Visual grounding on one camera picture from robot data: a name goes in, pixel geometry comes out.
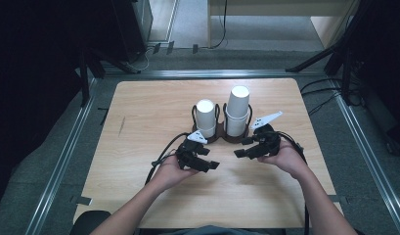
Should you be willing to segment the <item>black cabinet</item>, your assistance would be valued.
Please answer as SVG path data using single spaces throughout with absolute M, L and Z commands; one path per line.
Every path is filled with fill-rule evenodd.
M 124 45 L 125 60 L 129 61 L 148 48 L 153 24 L 150 0 L 111 0 Z

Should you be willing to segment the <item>aluminium frame rail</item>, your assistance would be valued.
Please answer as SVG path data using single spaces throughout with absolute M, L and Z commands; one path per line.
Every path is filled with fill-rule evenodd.
M 400 198 L 394 191 L 389 178 L 379 163 L 373 146 L 364 132 L 360 120 L 357 119 L 354 109 L 348 106 L 341 96 L 337 96 L 336 101 L 378 188 L 383 202 L 400 234 Z
M 98 80 L 96 78 L 92 78 L 89 85 L 91 97 L 86 102 L 86 104 L 80 108 L 78 112 L 73 127 L 71 128 L 71 131 L 67 137 L 67 141 L 63 146 L 63 149 L 58 157 L 52 174 L 44 188 L 44 191 L 39 198 L 38 204 L 34 210 L 32 218 L 28 223 L 24 235 L 39 235 L 43 228 L 50 208 L 53 205 L 62 180 L 66 174 L 67 167 L 69 165 L 78 138 L 82 132 L 86 119 L 94 103 L 94 95 L 96 94 L 97 87 Z
M 324 76 L 322 70 L 288 72 L 282 70 L 144 70 L 140 73 L 109 71 L 106 78 L 123 80 L 175 80 L 175 79 L 237 79 Z

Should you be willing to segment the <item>light wooden desk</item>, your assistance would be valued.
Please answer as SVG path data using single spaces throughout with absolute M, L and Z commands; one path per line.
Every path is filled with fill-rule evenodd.
M 208 43 L 212 16 L 310 17 L 325 48 L 343 34 L 345 21 L 354 16 L 360 0 L 207 0 Z

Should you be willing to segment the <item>black tripod stand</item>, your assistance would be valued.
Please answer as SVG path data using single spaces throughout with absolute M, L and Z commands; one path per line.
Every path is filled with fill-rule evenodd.
M 400 0 L 360 0 L 355 16 L 335 44 L 290 68 L 300 72 L 328 58 L 327 75 L 343 69 L 340 94 L 350 104 L 350 76 L 364 79 L 380 99 L 400 104 Z

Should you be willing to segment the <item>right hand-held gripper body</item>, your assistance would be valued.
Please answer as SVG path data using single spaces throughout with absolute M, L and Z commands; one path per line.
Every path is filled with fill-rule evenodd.
M 274 130 L 270 122 L 280 117 L 282 114 L 282 112 L 276 112 L 265 117 L 258 117 L 255 120 L 251 126 L 251 129 L 253 130 L 251 139 L 254 142 L 257 142 L 257 145 L 249 149 L 249 157 L 251 159 L 269 154 L 278 154 L 280 150 L 281 138 L 279 133 Z

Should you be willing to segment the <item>dark double cup holder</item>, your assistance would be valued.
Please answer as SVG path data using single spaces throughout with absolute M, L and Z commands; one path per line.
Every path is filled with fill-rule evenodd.
M 238 136 L 238 137 L 229 136 L 225 131 L 225 119 L 226 119 L 225 113 L 227 112 L 226 109 L 227 109 L 227 105 L 224 105 L 223 106 L 224 120 L 222 122 L 219 122 L 218 120 L 219 120 L 219 115 L 220 115 L 220 107 L 219 107 L 219 105 L 215 106 L 215 117 L 216 117 L 215 134 L 210 138 L 205 138 L 207 140 L 208 144 L 215 142 L 219 138 L 222 138 L 226 142 L 229 142 L 229 143 L 238 144 L 238 143 L 242 142 L 243 138 L 246 138 L 248 136 L 249 124 L 250 124 L 251 118 L 252 118 L 252 107 L 248 106 L 248 109 L 247 109 L 248 118 L 247 118 L 246 125 L 245 125 L 245 131 L 241 136 Z M 193 132 L 198 130 L 197 129 L 196 110 L 197 110 L 197 107 L 193 106 L 192 107 L 192 119 L 193 119 L 193 123 L 194 123 L 193 127 L 192 127 Z

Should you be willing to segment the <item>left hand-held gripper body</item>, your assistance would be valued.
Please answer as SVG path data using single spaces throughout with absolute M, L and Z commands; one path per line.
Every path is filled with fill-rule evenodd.
M 175 152 L 180 168 L 183 169 L 185 166 L 191 168 L 193 161 L 202 160 L 199 158 L 198 150 L 205 148 L 206 143 L 207 140 L 199 130 L 189 134 Z

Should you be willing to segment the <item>person's grey clothing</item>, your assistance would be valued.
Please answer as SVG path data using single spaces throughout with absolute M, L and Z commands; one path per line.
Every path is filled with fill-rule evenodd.
M 206 225 L 199 228 L 182 229 L 174 232 L 161 233 L 160 235 L 264 235 L 264 234 L 245 229 Z

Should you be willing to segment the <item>white paper cup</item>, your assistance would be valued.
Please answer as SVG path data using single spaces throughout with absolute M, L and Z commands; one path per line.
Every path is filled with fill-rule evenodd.
M 225 131 L 229 136 L 238 137 L 241 136 L 245 131 L 245 125 L 248 118 L 248 113 L 243 116 L 236 117 L 232 116 L 229 112 L 225 113 Z
M 233 87 L 227 104 L 227 113 L 234 118 L 245 116 L 248 109 L 248 102 L 248 88 L 242 85 Z
M 197 102 L 196 107 L 197 129 L 205 138 L 210 138 L 215 134 L 215 105 L 208 99 L 202 99 Z

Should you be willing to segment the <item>person's left hand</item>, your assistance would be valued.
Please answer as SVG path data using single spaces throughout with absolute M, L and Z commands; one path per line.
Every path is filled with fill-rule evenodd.
M 162 164 L 153 178 L 153 183 L 160 192 L 164 192 L 197 173 L 194 169 L 181 169 L 179 165 Z

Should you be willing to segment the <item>black metal stand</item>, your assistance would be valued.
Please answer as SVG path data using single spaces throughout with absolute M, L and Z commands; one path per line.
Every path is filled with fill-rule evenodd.
M 125 73 L 138 74 L 141 72 L 138 69 L 132 69 L 130 66 L 125 65 L 121 61 L 109 56 L 106 53 L 103 53 L 100 50 L 82 47 L 79 50 L 79 77 L 81 80 L 82 107 L 84 107 L 90 101 L 88 71 L 92 72 L 95 77 L 103 78 L 106 74 L 106 71 L 102 66 L 102 61 L 108 62 L 112 66 L 124 71 Z

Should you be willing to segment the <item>person's right hand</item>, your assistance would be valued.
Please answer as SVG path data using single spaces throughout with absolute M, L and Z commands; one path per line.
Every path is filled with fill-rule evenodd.
M 260 163 L 277 166 L 279 169 L 289 173 L 294 179 L 299 179 L 308 168 L 304 160 L 289 145 L 281 147 L 279 153 L 275 156 L 263 156 L 257 160 Z

